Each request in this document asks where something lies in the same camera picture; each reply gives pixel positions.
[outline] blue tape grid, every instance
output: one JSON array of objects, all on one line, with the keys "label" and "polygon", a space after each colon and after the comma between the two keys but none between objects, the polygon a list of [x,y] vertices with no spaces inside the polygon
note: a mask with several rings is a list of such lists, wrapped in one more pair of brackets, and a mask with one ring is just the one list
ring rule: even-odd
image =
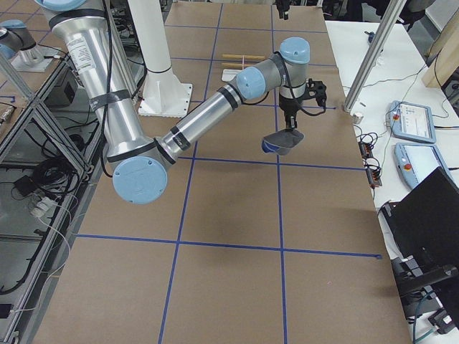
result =
[{"label": "blue tape grid", "polygon": [[[0,14],[0,17],[4,14],[7,13],[14,5],[16,5],[18,0],[16,0],[5,12]],[[210,75],[212,71],[212,64],[213,62],[219,62],[219,61],[224,61],[224,60],[219,60],[214,58],[214,53],[215,53],[215,47],[217,43],[217,37],[218,37],[218,31],[219,29],[235,29],[235,28],[224,28],[220,27],[220,21],[222,18],[222,10],[223,10],[224,5],[221,5],[220,7],[220,12],[219,12],[219,18],[218,18],[218,24],[216,27],[206,27],[206,28],[213,28],[216,29],[215,33],[215,38],[214,38],[214,45],[212,48],[212,58],[211,59],[192,59],[192,58],[180,58],[180,57],[173,57],[172,59],[189,59],[189,60],[204,60],[204,61],[210,61],[210,66],[209,66],[209,71],[207,75],[207,83],[206,83],[206,88],[204,91],[204,99],[207,98],[207,92],[209,89],[209,81],[210,81]],[[255,31],[269,31],[271,32],[271,40],[272,40],[272,46],[273,46],[273,51],[275,50],[274,46],[274,25],[273,25],[273,8],[270,8],[271,10],[271,29],[270,30],[264,30],[264,29],[256,29]],[[35,14],[37,14],[39,10],[36,10],[33,14],[30,14],[30,17],[25,21],[27,23]],[[46,32],[45,36],[39,41],[41,43],[43,40],[46,39],[47,35],[50,33],[50,31],[46,30],[31,30],[35,32]],[[294,31],[294,30],[276,30],[277,32],[307,32],[307,33],[313,33],[313,34],[323,34],[326,32],[315,32],[315,31]],[[311,64],[311,65],[317,65],[317,66],[324,66],[324,67],[335,67],[334,64]],[[275,104],[274,105],[260,105],[260,106],[270,106],[275,108],[275,129],[276,131],[278,130],[278,116],[277,116],[277,97],[275,95]],[[175,251],[174,251],[174,258],[172,262],[172,267],[171,267],[171,274],[169,276],[169,286],[167,289],[167,294],[166,294],[166,301],[164,305],[164,311],[163,311],[163,317],[161,321],[161,329],[158,337],[158,344],[162,344],[163,338],[164,338],[164,330],[166,326],[166,320],[167,320],[167,312],[169,309],[169,301],[171,298],[171,291],[172,291],[172,285],[174,282],[174,275],[175,275],[175,268],[176,268],[176,262],[177,258],[179,255],[179,247],[180,245],[192,245],[192,246],[202,246],[202,247],[224,247],[224,248],[233,248],[233,249],[254,249],[254,250],[263,250],[263,251],[274,251],[274,252],[279,252],[280,253],[280,273],[281,273],[281,283],[282,283],[282,304],[283,304],[283,337],[284,337],[284,344],[288,344],[288,326],[287,326],[287,302],[286,302],[286,287],[285,287],[285,252],[293,252],[293,253],[301,253],[301,254],[326,254],[326,255],[336,255],[336,256],[351,256],[351,257],[369,257],[369,258],[376,258],[376,259],[381,259],[382,256],[380,254],[369,254],[369,253],[358,253],[358,252],[332,252],[332,251],[323,251],[323,250],[312,250],[312,249],[291,249],[291,248],[286,248],[284,247],[284,238],[283,238],[283,208],[282,208],[282,183],[281,183],[281,174],[280,174],[280,167],[281,166],[296,166],[296,167],[308,167],[308,168],[334,168],[334,169],[345,169],[345,170],[355,170],[355,171],[364,171],[363,168],[348,168],[348,167],[342,167],[342,166],[317,166],[317,165],[308,165],[308,164],[297,164],[297,163],[281,163],[279,157],[276,157],[276,162],[275,163],[269,163],[269,162],[262,162],[262,161],[239,161],[239,160],[227,160],[227,159],[216,159],[216,158],[197,158],[197,148],[198,148],[198,143],[195,143],[194,146],[194,152],[193,152],[193,157],[192,158],[183,158],[183,159],[189,159],[191,160],[191,166],[190,166],[190,171],[189,171],[189,177],[188,177],[188,182],[186,185],[186,193],[185,193],[185,198],[184,198],[184,205],[181,213],[181,221],[179,225],[179,231],[177,234],[177,240],[165,240],[165,239],[148,239],[148,238],[135,238],[135,237],[125,237],[125,236],[102,236],[102,235],[92,235],[92,234],[78,234],[77,236],[80,238],[93,238],[93,239],[114,239],[114,240],[125,240],[125,241],[136,241],[136,242],[156,242],[156,243],[164,243],[164,244],[174,244],[175,245]],[[262,247],[262,246],[250,246],[250,245],[236,245],[236,244],[218,244],[218,243],[206,243],[206,242],[187,242],[187,241],[182,241],[181,240],[181,233],[183,230],[184,226],[184,219],[186,215],[186,206],[188,204],[188,199],[189,199],[189,190],[191,187],[191,180],[193,177],[193,170],[194,170],[194,164],[195,161],[216,161],[216,162],[226,162],[226,163],[256,163],[256,164],[265,164],[265,165],[275,165],[277,167],[277,175],[278,175],[278,206],[279,206],[279,236],[280,236],[280,247]]]},{"label": "blue tape grid", "polygon": [[[209,69],[207,74],[207,82],[206,87],[204,89],[204,99],[207,99],[207,95],[209,92],[209,82],[212,73],[212,65],[214,62],[219,61],[218,59],[214,58],[215,49],[217,45],[217,38],[219,34],[219,23],[222,18],[222,11],[224,5],[221,5],[219,17],[218,17],[218,25],[216,27],[214,43],[212,47],[212,58],[211,59],[200,59],[209,61]],[[273,8],[271,7],[271,43],[273,46],[273,51],[275,50],[274,46],[274,29],[273,29]],[[274,111],[274,126],[276,131],[278,130],[278,97],[275,94],[274,96],[274,105],[258,105],[258,106],[270,106],[275,109]],[[169,304],[171,301],[171,292],[172,287],[174,284],[174,276],[176,271],[176,264],[177,259],[179,257],[180,246],[194,246],[194,247],[220,247],[220,248],[230,248],[230,249],[249,249],[249,250],[258,250],[258,251],[269,251],[269,252],[278,252],[280,255],[280,280],[281,280],[281,290],[282,295],[282,312],[283,312],[283,342],[284,344],[288,344],[288,313],[287,313],[287,295],[286,295],[286,281],[285,281],[285,253],[296,253],[296,254],[324,254],[324,255],[334,255],[334,256],[347,256],[347,257],[362,257],[362,258],[370,258],[370,259],[382,259],[382,255],[380,254],[372,254],[372,253],[360,253],[360,252],[334,252],[334,251],[325,251],[325,250],[315,250],[315,249],[293,249],[285,247],[284,245],[284,234],[283,234],[283,205],[282,205],[282,178],[281,178],[281,166],[295,166],[299,168],[330,168],[330,169],[341,169],[341,170],[351,170],[351,171],[364,171],[364,168],[352,168],[352,167],[344,167],[344,166],[317,166],[311,164],[300,164],[300,163],[282,163],[280,162],[279,157],[276,157],[275,162],[264,162],[264,161],[244,161],[244,160],[230,160],[230,159],[221,159],[221,158],[198,158],[197,157],[197,150],[198,150],[198,143],[194,145],[194,151],[192,157],[180,157],[183,160],[191,161],[191,166],[189,170],[189,177],[186,185],[186,192],[184,197],[184,205],[181,213],[181,220],[179,225],[179,231],[177,234],[176,240],[168,240],[168,239],[154,239],[154,238],[139,238],[139,237],[128,237],[128,236],[104,236],[104,235],[94,235],[94,234],[78,234],[77,236],[80,238],[91,238],[91,239],[109,239],[109,240],[125,240],[125,241],[133,241],[133,242],[153,242],[153,243],[162,243],[162,244],[171,244],[175,245],[174,250],[174,258],[172,260],[171,271],[169,275],[169,284],[167,287],[166,292],[166,300],[164,304],[163,310],[163,317],[161,319],[161,327],[160,333],[158,336],[158,344],[163,344],[164,342],[164,333],[166,331],[166,324],[167,324],[167,315],[169,311]],[[184,241],[181,240],[182,231],[184,228],[184,220],[186,216],[186,208],[189,202],[189,192],[191,188],[191,182],[194,174],[194,165],[196,161],[211,161],[211,162],[221,162],[221,163],[245,163],[245,164],[263,164],[263,165],[271,165],[276,166],[277,168],[277,185],[278,185],[278,214],[279,214],[279,238],[280,238],[280,246],[279,247],[266,247],[266,246],[251,246],[251,245],[240,245],[240,244],[220,244],[220,243],[211,243],[211,242],[191,242],[191,241]]]}]

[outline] white cable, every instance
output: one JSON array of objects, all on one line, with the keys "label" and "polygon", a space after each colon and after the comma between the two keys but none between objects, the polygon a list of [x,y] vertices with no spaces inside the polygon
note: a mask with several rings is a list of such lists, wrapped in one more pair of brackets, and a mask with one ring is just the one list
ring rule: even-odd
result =
[{"label": "white cable", "polygon": [[[58,231],[57,229],[55,229],[53,226],[51,226],[50,224],[46,224],[45,222],[43,222],[43,220],[39,217],[37,217],[37,220],[40,221],[42,224],[44,224],[45,226],[49,227],[52,231],[54,231],[56,234],[60,235],[62,237],[62,240],[65,242],[65,245],[67,246],[67,249],[68,249],[68,252],[70,254],[70,244],[69,242],[67,241],[67,239],[65,238],[64,235],[62,235],[62,233],[60,231]],[[46,278],[46,280],[44,281],[43,283],[43,287],[42,287],[42,290],[40,291],[40,294],[39,294],[39,297],[38,297],[38,303],[35,307],[33,308],[27,308],[27,309],[22,309],[22,310],[12,310],[11,313],[19,313],[19,312],[26,312],[28,310],[36,310],[38,307],[40,307],[40,303],[42,302],[42,294],[43,294],[43,290],[44,290],[44,286],[47,284],[47,282],[49,281],[49,279],[54,276],[56,274],[56,272],[58,272],[59,270],[61,270],[64,266],[65,266],[65,263],[67,263],[67,259],[68,259],[68,256],[67,258],[65,259],[65,261],[55,270],[53,271],[51,274],[48,275],[48,277]]]},{"label": "white cable", "polygon": [[71,196],[71,197],[73,197],[74,200],[76,200],[77,203],[70,208],[70,210],[73,210],[74,208],[76,208],[78,206],[80,200],[78,199],[78,197],[76,197],[75,195],[73,195],[71,193],[68,193],[66,196]]}]

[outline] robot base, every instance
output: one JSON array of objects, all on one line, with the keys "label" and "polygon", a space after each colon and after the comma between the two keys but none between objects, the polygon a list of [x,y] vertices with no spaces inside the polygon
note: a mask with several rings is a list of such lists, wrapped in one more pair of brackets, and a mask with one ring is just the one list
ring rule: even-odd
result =
[{"label": "robot base", "polygon": [[173,74],[165,78],[147,78],[138,113],[144,116],[184,117],[188,113],[192,91],[192,84],[180,83]]},{"label": "robot base", "polygon": [[[60,48],[56,49],[51,49],[51,48],[46,48],[46,47],[37,47],[40,52],[44,56],[54,56],[57,54]],[[46,71],[48,66],[53,62],[55,59],[43,59],[41,62],[33,65],[27,65],[24,63],[22,60],[22,57],[20,54],[18,54],[12,61],[11,64],[14,67],[15,70],[18,72],[37,72],[37,73],[43,73]]]}]

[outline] brown paper table surface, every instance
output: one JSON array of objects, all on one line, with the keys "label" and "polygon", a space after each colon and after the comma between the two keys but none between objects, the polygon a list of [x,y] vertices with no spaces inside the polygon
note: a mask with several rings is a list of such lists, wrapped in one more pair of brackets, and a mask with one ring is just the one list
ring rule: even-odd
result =
[{"label": "brown paper table surface", "polygon": [[[319,10],[177,3],[172,65],[198,105],[222,85],[221,54],[265,54],[311,38],[325,115],[298,115],[289,156],[261,152],[283,127],[277,94],[207,133],[152,204],[102,177],[35,344],[409,343],[410,338]],[[313,102],[308,102],[311,110]],[[171,118],[141,118],[163,135]]]},{"label": "brown paper table surface", "polygon": [[[41,7],[33,0],[1,0],[0,1],[0,22],[10,19],[23,21],[30,34],[35,38],[37,44],[44,44],[50,47],[67,51],[65,43],[54,36],[49,30],[49,25],[41,12]],[[33,92],[37,92],[48,77],[56,69],[57,60],[53,61],[44,72],[20,72],[26,84]],[[21,93],[16,87],[8,81],[7,77],[0,73],[0,96],[14,96],[16,102],[12,105],[18,108],[25,108],[26,102],[22,99]],[[9,98],[0,97],[0,102],[10,102]],[[0,131],[0,142],[5,135],[11,130],[15,122],[19,119],[21,113],[15,113],[15,116],[9,120],[8,125],[3,125]]]}]

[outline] metal frame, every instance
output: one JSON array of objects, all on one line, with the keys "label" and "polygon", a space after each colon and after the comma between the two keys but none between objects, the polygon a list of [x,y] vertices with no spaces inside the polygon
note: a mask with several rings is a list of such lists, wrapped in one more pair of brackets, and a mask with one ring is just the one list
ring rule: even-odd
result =
[{"label": "metal frame", "polygon": [[361,89],[363,88],[366,79],[370,75],[376,60],[381,53],[382,47],[389,37],[392,28],[394,27],[395,22],[397,21],[400,13],[403,10],[403,6],[407,0],[391,0],[389,6],[387,7],[384,16],[382,17],[381,24],[374,35],[374,39],[370,48],[366,52],[364,60],[361,63],[359,71],[357,72],[356,78],[352,83],[351,89],[346,97],[346,100],[343,105],[343,109],[346,112],[350,112],[352,107],[357,101]]}]

